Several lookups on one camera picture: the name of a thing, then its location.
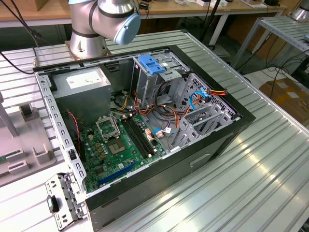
aluminum extrusion table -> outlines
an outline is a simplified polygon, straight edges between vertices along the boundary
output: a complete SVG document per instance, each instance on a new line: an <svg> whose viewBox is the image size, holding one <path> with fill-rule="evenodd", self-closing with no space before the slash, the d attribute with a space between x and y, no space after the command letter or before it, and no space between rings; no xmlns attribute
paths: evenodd
<svg viewBox="0 0 309 232"><path fill-rule="evenodd" d="M309 217L309 131L255 89L189 33L137 36L127 46L107 41L112 53L176 44L256 117L225 151L200 170L103 228L131 231L298 231ZM30 70L31 49L5 53ZM41 65L72 60L64 45L40 48ZM0 231L57 231L44 183L67 172L34 76L0 58L0 90L8 112L30 102L39 108L58 163L0 188ZM91 231L82 220L67 231Z"/></svg>
<svg viewBox="0 0 309 232"><path fill-rule="evenodd" d="M277 35L302 52L309 50L309 42L304 39L305 35L309 34L309 22L300 23L289 16L258 18L236 54L232 63L233 68L238 64L260 26L264 27L267 31L262 35L261 39L255 46L253 53L263 44L264 40L270 33Z"/></svg>

expansion slot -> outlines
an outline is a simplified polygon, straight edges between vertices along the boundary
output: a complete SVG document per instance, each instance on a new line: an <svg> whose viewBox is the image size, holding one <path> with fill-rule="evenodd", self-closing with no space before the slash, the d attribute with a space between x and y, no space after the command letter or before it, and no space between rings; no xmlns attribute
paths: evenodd
<svg viewBox="0 0 309 232"><path fill-rule="evenodd" d="M115 172L114 174L109 175L106 178L98 180L98 185L105 184L105 183L109 182L110 180L113 180L113 179L115 179L115 178L117 178L117 177L119 177L119 176L121 176L121 175L123 175L123 174L125 174L125 173L127 173L129 171L131 171L135 164L136 164L136 162L131 164L131 165L129 165L129 166L127 166L127 167L125 167L124 169L121 169L120 171Z"/></svg>
<svg viewBox="0 0 309 232"><path fill-rule="evenodd" d="M155 154L154 149L149 144L149 142L131 117L124 119L122 121L122 124L144 159L149 157L149 155L152 156Z"/></svg>

ram slot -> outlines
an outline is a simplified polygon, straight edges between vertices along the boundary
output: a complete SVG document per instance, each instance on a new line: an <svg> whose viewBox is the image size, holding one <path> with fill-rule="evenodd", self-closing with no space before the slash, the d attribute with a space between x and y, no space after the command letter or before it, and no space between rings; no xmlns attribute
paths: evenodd
<svg viewBox="0 0 309 232"><path fill-rule="evenodd" d="M150 154L154 154L153 147L150 145L149 141L145 138L143 132L140 131L138 125L131 119L129 120L131 127L134 131L136 131L137 136L140 137L141 142L144 144L145 148Z"/></svg>
<svg viewBox="0 0 309 232"><path fill-rule="evenodd" d="M147 158L149 154L154 154L154 150L131 118L122 121L122 124L144 159Z"/></svg>

workbench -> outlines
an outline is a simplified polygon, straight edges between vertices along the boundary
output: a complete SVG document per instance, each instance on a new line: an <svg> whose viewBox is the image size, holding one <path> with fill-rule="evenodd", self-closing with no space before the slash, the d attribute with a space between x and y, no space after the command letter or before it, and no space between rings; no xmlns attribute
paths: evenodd
<svg viewBox="0 0 309 232"><path fill-rule="evenodd" d="M215 44L229 15L276 13L280 16L287 7L268 6L265 8L252 8L240 0L228 3L226 7L220 7L215 15L220 15L220 20L212 36L210 44ZM152 1L149 3L149 15L145 10L140 10L141 18L174 18L205 16L208 7L202 7L189 2L187 5L179 5L174 0L168 2ZM67 0L49 0L38 12L21 10L22 16L29 26L70 24L70 7ZM12 14L0 5L0 28L20 27L21 24Z"/></svg>
<svg viewBox="0 0 309 232"><path fill-rule="evenodd" d="M102 229L131 231L293 231L309 217L309 131L255 89L189 33L180 30L137 36L127 46L107 41L113 54L177 45L256 120L226 151L203 168ZM5 52L30 70L32 49ZM42 47L41 65L72 60L65 45ZM39 109L57 156L55 166L0 188L1 231L57 231L44 183L67 172L34 76L0 58L0 90L8 112L30 102ZM82 220L68 232L92 231Z"/></svg>
<svg viewBox="0 0 309 232"><path fill-rule="evenodd" d="M309 42L305 40L305 35L309 34L309 22L297 22L289 16L258 18L237 52L232 63L233 68L238 64L250 41L260 27L264 27L266 31L257 43L253 53L263 45L267 36L269 36L270 33L273 33L290 44L290 48L295 47L299 51L304 52L307 55L309 54ZM287 50L284 56L284 61L290 57L291 51L291 49Z"/></svg>

robotic arm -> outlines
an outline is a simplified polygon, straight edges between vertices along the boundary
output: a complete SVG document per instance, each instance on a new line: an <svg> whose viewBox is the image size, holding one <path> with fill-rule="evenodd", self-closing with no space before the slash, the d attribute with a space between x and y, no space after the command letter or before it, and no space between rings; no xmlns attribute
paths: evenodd
<svg viewBox="0 0 309 232"><path fill-rule="evenodd" d="M303 0L299 7L291 14L291 17L299 22L309 21L309 0Z"/></svg>
<svg viewBox="0 0 309 232"><path fill-rule="evenodd" d="M103 37L128 44L140 28L133 0L69 0L69 5L73 28L70 49L79 58L103 56Z"/></svg>

